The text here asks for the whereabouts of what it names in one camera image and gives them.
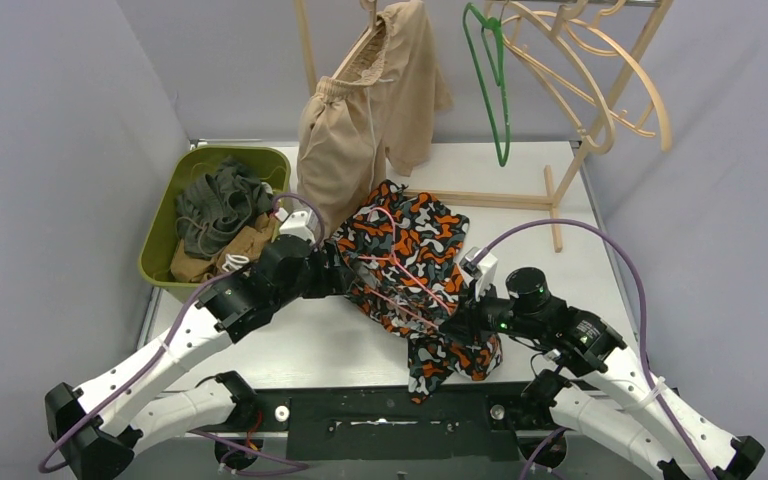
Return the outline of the camouflage patterned shorts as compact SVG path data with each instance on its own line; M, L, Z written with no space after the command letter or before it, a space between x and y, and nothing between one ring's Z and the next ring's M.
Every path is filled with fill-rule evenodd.
M347 299L406 340L407 389L416 404L453 374L483 381L503 361L497 334L463 345L438 331L467 290L457 257L468 229L468 217L434 195L410 196L385 180L330 239L358 275Z

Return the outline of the dark green shorts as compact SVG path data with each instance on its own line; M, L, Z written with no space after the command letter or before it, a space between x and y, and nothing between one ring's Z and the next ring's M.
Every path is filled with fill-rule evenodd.
M175 197L175 229L184 252L203 260L214 257L243 227L272 211L273 196L254 169L233 157L223 159Z

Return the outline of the brown shorts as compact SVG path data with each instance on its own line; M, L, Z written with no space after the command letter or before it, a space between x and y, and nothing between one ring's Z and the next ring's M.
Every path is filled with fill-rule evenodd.
M244 226L236 237L210 259L199 259L184 251L180 241L170 264L170 273L177 282L202 283L222 273L231 272L257 260L273 238L278 220L260 215L254 225Z

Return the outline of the wooden hanger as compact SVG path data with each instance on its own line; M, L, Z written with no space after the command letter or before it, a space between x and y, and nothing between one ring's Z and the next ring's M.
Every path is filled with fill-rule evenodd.
M615 141L617 124L621 124L638 136L659 138L660 150L663 152L672 148L673 131L665 102L654 81L641 65L643 54L654 39L672 3L653 1L647 5L652 8L652 11L631 49L621 46L599 27L602 19L617 14L626 6L624 1L617 1L600 10L589 21L580 18L588 6L586 1L562 5L555 13L552 34L564 32L588 53L606 58L617 57L622 60L622 66L608 96L603 98L600 90L593 95L598 117L588 134L582 138L582 146L590 153L604 154L610 151ZM648 94L649 103L640 118L635 123L630 123L624 115L614 111L614 106L633 78L642 84Z
M531 69L533 75L543 84L544 89L554 97L561 112L567 117L571 126L580 135L582 144L594 154L604 154L611 150L615 143L616 128L611 110L601 88L585 66L581 57L563 37L561 30L584 12L588 3L586 1L562 1L556 11L551 11L550 22L543 19L537 11L532 10L519 1L503 1L499 9L499 21L502 25L512 23L514 29L510 32L502 32L503 46L512 53L517 60ZM571 80L556 72L545 63L527 52L525 45L517 42L519 29L522 24L533 26L542 34L570 64L573 71L584 82L579 87ZM563 87L575 96L584 100L595 109L595 123L586 126L576 114L573 107L559 91Z

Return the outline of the olive green plastic basket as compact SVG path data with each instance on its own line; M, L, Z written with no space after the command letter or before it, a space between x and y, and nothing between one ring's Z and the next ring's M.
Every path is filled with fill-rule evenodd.
M275 192L290 187L292 168L287 156L267 146L205 145L192 149L174 167L144 241L138 268L151 285L184 301L196 288L177 281L171 263L179 245L175 223L178 215L175 198L201 174L213 173L222 161L232 158L251 168Z

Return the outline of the green hanger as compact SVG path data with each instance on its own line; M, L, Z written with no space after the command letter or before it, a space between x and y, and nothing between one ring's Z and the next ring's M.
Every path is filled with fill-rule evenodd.
M467 2L461 22L484 102L496 160L500 167L505 167L512 136L501 20L482 13L475 3Z

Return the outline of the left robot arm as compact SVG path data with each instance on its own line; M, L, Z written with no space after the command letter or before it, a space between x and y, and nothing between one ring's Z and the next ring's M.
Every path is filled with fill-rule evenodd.
M199 285L173 324L118 365L78 386L60 383L44 398L58 465L79 479L114 479L146 449L202 426L233 427L255 416L253 389L235 372L165 397L205 360L267 325L291 302L345 295L356 278L337 246L315 247L281 234L258 259Z

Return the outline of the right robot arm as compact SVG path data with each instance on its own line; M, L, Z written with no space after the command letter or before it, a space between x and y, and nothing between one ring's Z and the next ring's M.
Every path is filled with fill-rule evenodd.
M468 287L444 332L525 339L558 367L522 392L528 422L577 431L653 479L746 479L756 470L765 454L756 439L694 410L599 316L554 296L541 270L511 273L507 298L497 296L492 269L466 272Z

